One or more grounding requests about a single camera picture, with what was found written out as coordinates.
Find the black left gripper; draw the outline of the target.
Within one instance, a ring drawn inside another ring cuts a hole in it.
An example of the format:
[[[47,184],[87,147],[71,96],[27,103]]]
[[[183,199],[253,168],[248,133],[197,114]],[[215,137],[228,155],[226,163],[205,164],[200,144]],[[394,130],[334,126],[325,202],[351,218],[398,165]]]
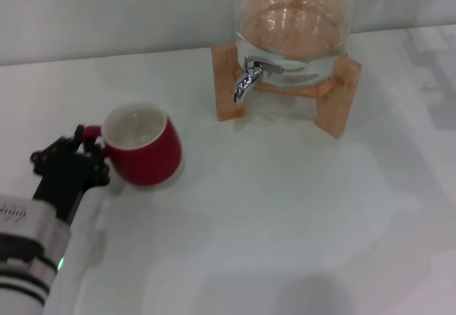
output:
[[[106,154],[96,139],[84,141],[89,157],[77,153],[84,130],[80,124],[71,137],[62,136],[30,157],[33,172],[41,177],[33,198],[53,206],[56,217],[66,224],[73,222],[87,186],[104,187],[110,182]]]

